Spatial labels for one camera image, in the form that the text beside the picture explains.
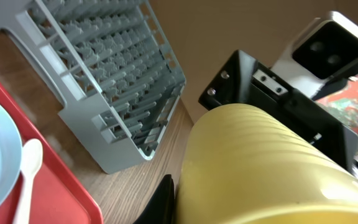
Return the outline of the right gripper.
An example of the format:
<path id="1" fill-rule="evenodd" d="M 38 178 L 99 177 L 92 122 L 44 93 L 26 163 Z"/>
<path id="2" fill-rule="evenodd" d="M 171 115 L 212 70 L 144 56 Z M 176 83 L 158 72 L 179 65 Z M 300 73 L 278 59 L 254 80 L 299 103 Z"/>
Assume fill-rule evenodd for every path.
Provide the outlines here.
<path id="1" fill-rule="evenodd" d="M 352 171 L 358 135 L 241 50 L 232 53 L 198 101 L 207 110 L 231 103 L 258 107 Z"/>

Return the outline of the yellow plastic cup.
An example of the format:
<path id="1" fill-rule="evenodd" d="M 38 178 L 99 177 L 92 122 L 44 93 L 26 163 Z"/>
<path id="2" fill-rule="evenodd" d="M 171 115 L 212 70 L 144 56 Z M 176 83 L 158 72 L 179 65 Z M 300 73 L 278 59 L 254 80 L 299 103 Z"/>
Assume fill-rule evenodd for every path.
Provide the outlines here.
<path id="1" fill-rule="evenodd" d="M 193 126 L 176 223 L 358 223 L 358 180 L 261 109 L 217 107 Z"/>

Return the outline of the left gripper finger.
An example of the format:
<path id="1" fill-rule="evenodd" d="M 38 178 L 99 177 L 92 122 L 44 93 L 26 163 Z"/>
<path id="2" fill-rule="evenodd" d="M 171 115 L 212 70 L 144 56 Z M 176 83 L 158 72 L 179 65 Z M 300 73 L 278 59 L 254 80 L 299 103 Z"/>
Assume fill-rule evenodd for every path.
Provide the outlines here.
<path id="1" fill-rule="evenodd" d="M 167 174 L 134 224 L 171 224 L 174 202 L 174 182 L 172 176 Z"/>

